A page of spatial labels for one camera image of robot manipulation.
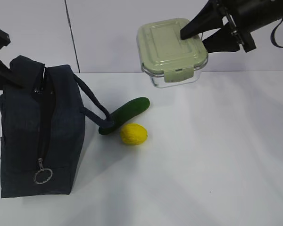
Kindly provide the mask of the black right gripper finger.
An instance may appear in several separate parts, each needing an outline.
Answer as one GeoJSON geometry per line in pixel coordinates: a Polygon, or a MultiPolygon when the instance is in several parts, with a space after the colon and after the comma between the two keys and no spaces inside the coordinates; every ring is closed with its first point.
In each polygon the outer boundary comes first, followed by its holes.
{"type": "Polygon", "coordinates": [[[209,0],[203,9],[180,30],[182,40],[200,33],[222,28],[225,6],[222,0],[209,0]]]}
{"type": "Polygon", "coordinates": [[[237,52],[240,50],[239,43],[230,23],[226,23],[217,32],[202,41],[208,53],[215,52],[237,52]]]}

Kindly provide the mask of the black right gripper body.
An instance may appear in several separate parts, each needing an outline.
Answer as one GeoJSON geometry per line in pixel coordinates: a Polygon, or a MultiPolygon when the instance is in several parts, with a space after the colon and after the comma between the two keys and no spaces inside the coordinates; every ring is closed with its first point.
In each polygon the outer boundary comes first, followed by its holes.
{"type": "Polygon", "coordinates": [[[283,20],[283,0],[223,0],[223,4],[224,17],[246,53],[256,49],[253,31],[283,20]]]}

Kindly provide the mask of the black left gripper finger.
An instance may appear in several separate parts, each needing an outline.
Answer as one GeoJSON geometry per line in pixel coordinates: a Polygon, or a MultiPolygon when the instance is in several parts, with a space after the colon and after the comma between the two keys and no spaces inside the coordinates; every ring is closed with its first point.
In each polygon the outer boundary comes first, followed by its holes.
{"type": "Polygon", "coordinates": [[[16,88],[25,87],[21,77],[13,73],[0,60],[0,89],[3,89],[5,85],[12,85],[16,88]]]}

